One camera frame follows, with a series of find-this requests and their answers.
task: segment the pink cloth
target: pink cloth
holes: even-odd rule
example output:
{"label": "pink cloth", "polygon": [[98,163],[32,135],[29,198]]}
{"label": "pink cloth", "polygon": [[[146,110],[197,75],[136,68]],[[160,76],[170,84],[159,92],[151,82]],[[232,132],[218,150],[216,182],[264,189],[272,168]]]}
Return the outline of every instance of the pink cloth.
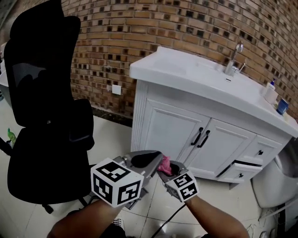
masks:
{"label": "pink cloth", "polygon": [[163,156],[163,161],[158,167],[158,171],[165,172],[167,175],[172,175],[172,168],[170,167],[170,156]]}

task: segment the faucet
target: faucet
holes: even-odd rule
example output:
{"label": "faucet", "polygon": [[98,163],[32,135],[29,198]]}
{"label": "faucet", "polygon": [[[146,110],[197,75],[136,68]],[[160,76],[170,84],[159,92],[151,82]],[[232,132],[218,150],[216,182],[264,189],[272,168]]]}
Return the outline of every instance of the faucet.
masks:
{"label": "faucet", "polygon": [[237,52],[242,52],[242,50],[243,50],[243,43],[242,43],[242,41],[239,41],[234,49],[232,58],[230,59],[226,69],[224,70],[225,74],[227,74],[229,76],[234,76],[235,73],[241,72],[241,70],[244,68],[246,63],[243,63],[243,65],[239,69],[236,66],[234,66],[235,57],[237,55]]}

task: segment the forearm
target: forearm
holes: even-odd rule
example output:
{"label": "forearm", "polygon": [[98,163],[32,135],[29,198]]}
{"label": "forearm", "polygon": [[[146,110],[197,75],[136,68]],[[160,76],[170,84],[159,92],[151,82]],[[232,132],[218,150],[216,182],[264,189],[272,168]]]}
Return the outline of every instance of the forearm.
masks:
{"label": "forearm", "polygon": [[99,238],[123,207],[113,208],[102,200],[57,222],[48,238]]}
{"label": "forearm", "polygon": [[215,238],[249,238],[244,226],[229,214],[195,196],[186,202],[200,225]]}

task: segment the chair backrest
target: chair backrest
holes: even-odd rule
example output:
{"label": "chair backrest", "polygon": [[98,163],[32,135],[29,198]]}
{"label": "chair backrest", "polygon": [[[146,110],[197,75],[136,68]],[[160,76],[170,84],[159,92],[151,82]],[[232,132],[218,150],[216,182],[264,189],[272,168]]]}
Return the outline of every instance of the chair backrest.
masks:
{"label": "chair backrest", "polygon": [[73,101],[70,67],[80,27],[79,18],[63,16],[57,0],[37,5],[15,20],[4,57],[19,125],[63,121]]}

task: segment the dark floor trim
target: dark floor trim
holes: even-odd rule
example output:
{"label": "dark floor trim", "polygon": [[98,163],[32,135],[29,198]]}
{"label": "dark floor trim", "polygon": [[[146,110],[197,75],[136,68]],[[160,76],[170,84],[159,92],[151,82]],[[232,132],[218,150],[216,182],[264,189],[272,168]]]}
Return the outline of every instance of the dark floor trim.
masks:
{"label": "dark floor trim", "polygon": [[99,108],[92,107],[92,112],[94,116],[124,125],[132,127],[132,119],[127,118],[118,114],[114,114],[112,112],[107,112]]}

